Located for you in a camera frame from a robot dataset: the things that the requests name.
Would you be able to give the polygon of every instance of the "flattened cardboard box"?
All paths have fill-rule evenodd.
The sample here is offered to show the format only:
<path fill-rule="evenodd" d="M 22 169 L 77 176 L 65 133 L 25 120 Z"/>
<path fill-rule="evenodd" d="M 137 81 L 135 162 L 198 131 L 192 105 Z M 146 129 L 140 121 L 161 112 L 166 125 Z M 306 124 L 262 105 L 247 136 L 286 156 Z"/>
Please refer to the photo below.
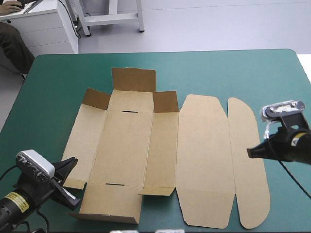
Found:
<path fill-rule="evenodd" d="M 86 91 L 63 159 L 79 162 L 65 186 L 86 191 L 79 214 L 90 220 L 139 223 L 142 195 L 175 188 L 178 103 L 156 91 L 156 72 L 112 69 L 112 95 Z"/>
<path fill-rule="evenodd" d="M 176 187 L 189 225 L 225 228 L 235 195 L 244 227 L 263 222 L 270 195 L 263 161 L 247 157 L 259 136 L 246 104 L 231 98 L 227 118 L 217 98 L 189 95 L 179 113 L 175 91 L 155 92 L 155 71 L 112 74 L 111 96 L 86 91 L 64 152 L 79 159 L 65 186 L 87 183 L 80 213 L 70 215 L 138 224 L 141 195 Z"/>

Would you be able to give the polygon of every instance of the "cardboard flap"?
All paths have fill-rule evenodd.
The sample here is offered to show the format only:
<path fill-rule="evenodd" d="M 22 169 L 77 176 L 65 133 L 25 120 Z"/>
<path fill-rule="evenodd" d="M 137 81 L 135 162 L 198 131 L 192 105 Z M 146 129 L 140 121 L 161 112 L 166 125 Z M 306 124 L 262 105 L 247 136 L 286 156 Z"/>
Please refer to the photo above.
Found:
<path fill-rule="evenodd" d="M 138 222 L 135 220 L 134 217 L 111 216 L 111 215 L 101 215 L 101 214 L 77 214 L 77 213 L 68 213 L 68 214 L 76 219 L 83 219 L 83 220 L 138 224 Z"/>
<path fill-rule="evenodd" d="M 136 223 L 139 223 L 141 190 L 140 187 L 88 183 L 80 214 L 112 217 L 109 221 L 115 221 L 118 216 L 132 217 Z"/>
<path fill-rule="evenodd" d="M 106 114 L 106 110 L 81 104 L 62 158 L 62 160 L 71 157 L 78 159 L 78 164 L 65 182 L 66 187 L 83 189 L 85 182 L 88 181 Z"/>
<path fill-rule="evenodd" d="M 154 92 L 153 100 L 155 113 L 179 112 L 176 91 Z"/>
<path fill-rule="evenodd" d="M 82 103 L 95 108 L 107 110 L 109 100 L 110 100 L 109 94 L 94 90 L 92 88 L 88 88 L 86 90 Z"/>
<path fill-rule="evenodd" d="M 67 178 L 64 187 L 69 187 L 69 188 L 75 188 L 75 189 L 84 189 L 86 182 L 85 181 L 79 181 L 79 180 L 74 180 Z"/>
<path fill-rule="evenodd" d="M 220 116 L 227 119 L 219 100 L 214 96 L 188 95 L 180 113 L 198 116 Z"/>
<path fill-rule="evenodd" d="M 120 91 L 156 91 L 156 71 L 138 68 L 112 68 L 113 87 Z"/>
<path fill-rule="evenodd" d="M 178 112 L 154 114 L 142 194 L 169 192 L 161 188 L 171 194 L 175 187 L 178 118 Z"/>
<path fill-rule="evenodd" d="M 236 98 L 228 100 L 228 118 L 240 221 L 252 229 L 267 218 L 270 210 L 263 159 L 251 159 L 246 151 L 260 143 L 257 122 L 250 107 Z"/>
<path fill-rule="evenodd" d="M 159 188 L 159 187 L 145 187 L 139 193 L 141 195 L 154 195 L 154 196 L 170 196 L 175 187 Z"/>
<path fill-rule="evenodd" d="M 180 111 L 176 188 L 189 225 L 227 226 L 235 186 L 228 119 L 215 97 L 188 95 Z"/>
<path fill-rule="evenodd" d="M 177 188 L 184 221 L 191 226 L 224 229 L 228 226 L 234 194 Z"/>

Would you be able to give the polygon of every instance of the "yellow label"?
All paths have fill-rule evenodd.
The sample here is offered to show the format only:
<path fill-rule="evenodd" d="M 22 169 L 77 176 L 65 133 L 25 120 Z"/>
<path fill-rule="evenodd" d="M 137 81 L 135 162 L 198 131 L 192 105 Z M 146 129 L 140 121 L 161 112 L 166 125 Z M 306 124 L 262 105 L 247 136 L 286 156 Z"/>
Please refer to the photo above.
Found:
<path fill-rule="evenodd" d="M 22 213 L 24 213 L 26 210 L 29 209 L 27 201 L 18 193 L 15 192 L 9 193 L 8 195 L 5 196 L 5 198 L 8 198 L 12 202 L 14 202 Z"/>
<path fill-rule="evenodd" d="M 298 143 L 299 139 L 300 139 L 303 135 L 305 135 L 305 134 L 307 134 L 307 133 L 298 133 L 298 134 L 292 139 L 291 145 L 292 145 L 293 147 L 297 146 L 297 143 Z"/>

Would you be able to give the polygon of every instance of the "gray floor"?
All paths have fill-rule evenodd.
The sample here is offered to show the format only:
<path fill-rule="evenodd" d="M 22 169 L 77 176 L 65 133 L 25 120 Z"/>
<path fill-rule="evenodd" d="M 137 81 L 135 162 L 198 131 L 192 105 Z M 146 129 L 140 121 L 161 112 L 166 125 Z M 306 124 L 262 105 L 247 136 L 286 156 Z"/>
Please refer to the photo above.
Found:
<path fill-rule="evenodd" d="M 120 13 L 136 0 L 119 0 Z M 311 53 L 311 0 L 142 0 L 146 31 L 138 25 L 92 27 L 80 53 L 293 49 Z M 85 0 L 99 14 L 106 0 Z M 20 75 L 0 67 L 0 130 L 21 86 Z"/>

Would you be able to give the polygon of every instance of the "green table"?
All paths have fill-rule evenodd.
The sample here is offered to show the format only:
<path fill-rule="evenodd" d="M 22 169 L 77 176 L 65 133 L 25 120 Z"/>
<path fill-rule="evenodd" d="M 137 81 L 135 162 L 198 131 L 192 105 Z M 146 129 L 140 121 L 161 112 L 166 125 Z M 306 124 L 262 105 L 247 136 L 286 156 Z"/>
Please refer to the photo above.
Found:
<path fill-rule="evenodd" d="M 311 122 L 311 86 L 292 50 L 45 55 L 36 58 L 0 134 L 0 171 L 14 164 L 20 150 L 35 149 L 51 162 L 59 161 L 85 90 L 92 87 L 111 93 L 112 67 L 155 69 L 157 90 L 177 90 L 179 107 L 188 94 L 217 96 L 225 110 L 227 99 L 237 97 L 256 113 L 260 135 L 265 124 L 257 113 L 269 103 L 302 100 L 307 106 L 305 116 Z M 271 210 L 253 231 L 311 231 L 311 201 L 278 162 L 265 161 L 265 166 Z M 311 190 L 311 166 L 291 163 L 288 167 Z M 13 171 L 0 183 L 0 196 L 11 191 L 18 174 Z M 83 191 L 72 192 L 83 196 Z M 144 197 L 138 226 L 76 220 L 66 214 L 67 208 L 53 201 L 48 201 L 42 211 L 52 231 L 216 230 L 187 226 L 175 192 L 171 197 Z M 32 229 L 44 226 L 36 214 L 29 221 Z M 246 231 L 239 223 L 236 201 L 229 226 L 220 231 Z"/>

